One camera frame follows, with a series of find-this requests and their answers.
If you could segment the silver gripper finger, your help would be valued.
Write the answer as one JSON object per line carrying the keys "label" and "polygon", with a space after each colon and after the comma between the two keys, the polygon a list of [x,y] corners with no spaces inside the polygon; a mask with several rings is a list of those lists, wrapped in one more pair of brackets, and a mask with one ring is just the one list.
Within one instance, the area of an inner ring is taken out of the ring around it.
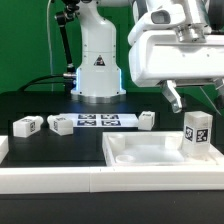
{"label": "silver gripper finger", "polygon": [[218,109],[224,109],[224,78],[216,78],[213,82],[218,93],[215,99],[216,106]]}
{"label": "silver gripper finger", "polygon": [[183,109],[181,97],[176,91],[176,82],[174,80],[166,80],[162,84],[162,94],[169,101],[174,113],[180,113]]}

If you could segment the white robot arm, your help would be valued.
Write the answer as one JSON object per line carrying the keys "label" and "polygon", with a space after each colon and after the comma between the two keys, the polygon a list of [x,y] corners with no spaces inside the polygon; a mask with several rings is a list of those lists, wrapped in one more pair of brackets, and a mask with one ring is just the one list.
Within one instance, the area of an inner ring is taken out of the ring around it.
{"label": "white robot arm", "polygon": [[128,35],[129,69],[139,87],[160,86],[175,113],[183,110],[177,86],[212,83],[224,108],[224,34],[208,13],[224,20],[224,0],[62,0],[64,22],[77,18],[82,32],[82,63],[68,65],[75,77],[73,96],[110,102],[125,95],[116,65],[116,28],[99,6],[131,6],[135,25]]}

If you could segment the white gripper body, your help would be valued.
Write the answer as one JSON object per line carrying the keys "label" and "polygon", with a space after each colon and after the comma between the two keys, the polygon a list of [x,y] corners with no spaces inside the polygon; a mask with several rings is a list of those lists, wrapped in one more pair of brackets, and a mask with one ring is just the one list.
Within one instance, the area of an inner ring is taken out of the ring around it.
{"label": "white gripper body", "polygon": [[224,36],[181,43],[173,31],[147,31],[129,51],[129,66],[139,87],[154,87],[164,80],[224,77]]}

